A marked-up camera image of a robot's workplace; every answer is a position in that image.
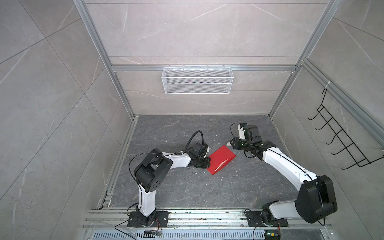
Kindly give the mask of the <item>red envelope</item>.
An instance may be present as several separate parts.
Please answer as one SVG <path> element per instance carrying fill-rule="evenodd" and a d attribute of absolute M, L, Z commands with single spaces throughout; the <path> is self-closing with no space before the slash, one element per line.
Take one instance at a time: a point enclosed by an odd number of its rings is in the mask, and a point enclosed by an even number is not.
<path fill-rule="evenodd" d="M 215 169 L 223 161 L 228 160 L 228 164 L 229 164 L 235 157 L 236 157 L 236 155 L 227 146 L 220 147 L 217 151 L 215 151 L 214 153 L 212 153 L 209 156 L 209 158 L 211 158 L 211 165 L 208 168 L 208 172 L 211 175 L 215 175 L 217 173 L 217 172 L 215 172 Z"/>

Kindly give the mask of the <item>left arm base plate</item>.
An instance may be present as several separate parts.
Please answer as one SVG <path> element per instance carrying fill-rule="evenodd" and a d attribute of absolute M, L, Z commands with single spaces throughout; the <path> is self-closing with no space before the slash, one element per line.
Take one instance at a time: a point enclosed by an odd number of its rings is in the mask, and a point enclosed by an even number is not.
<path fill-rule="evenodd" d="M 145 217 L 141 212 L 131 212 L 127 223 L 128 227 L 167 227 L 169 221 L 169 212 L 154 211 L 148 217 Z"/>

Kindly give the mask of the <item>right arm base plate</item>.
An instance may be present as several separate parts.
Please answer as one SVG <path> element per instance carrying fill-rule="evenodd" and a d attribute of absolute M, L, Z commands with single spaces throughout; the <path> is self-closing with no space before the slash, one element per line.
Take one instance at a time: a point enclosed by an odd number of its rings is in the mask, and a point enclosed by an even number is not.
<path fill-rule="evenodd" d="M 244 211 L 249 227 L 288 227 L 287 219 L 275 219 L 265 211 Z"/>

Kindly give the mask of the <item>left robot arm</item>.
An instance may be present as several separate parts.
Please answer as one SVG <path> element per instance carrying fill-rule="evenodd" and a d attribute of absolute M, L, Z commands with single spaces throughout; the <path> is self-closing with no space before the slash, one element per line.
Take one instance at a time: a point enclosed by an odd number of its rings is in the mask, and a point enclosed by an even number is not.
<path fill-rule="evenodd" d="M 136 213 L 141 225 L 149 227 L 156 218 L 156 191 L 166 178 L 169 170 L 194 167 L 208 169 L 211 159 L 207 156 L 210 148 L 206 143 L 176 153 L 165 153 L 153 149 L 135 168 L 134 178 L 139 188 L 139 203 Z"/>

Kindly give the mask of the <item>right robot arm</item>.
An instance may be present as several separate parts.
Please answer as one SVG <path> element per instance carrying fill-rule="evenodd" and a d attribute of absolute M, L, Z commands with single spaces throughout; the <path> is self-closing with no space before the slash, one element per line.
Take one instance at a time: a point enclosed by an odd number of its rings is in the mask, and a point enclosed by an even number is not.
<path fill-rule="evenodd" d="M 261 212 L 264 224 L 270 225 L 274 221 L 287 218 L 302 218 L 313 224 L 338 210 L 333 181 L 325 175 L 316 175 L 300 166 L 272 142 L 251 144 L 235 137 L 227 145 L 235 150 L 250 152 L 271 165 L 299 191 L 295 200 L 265 204 Z"/>

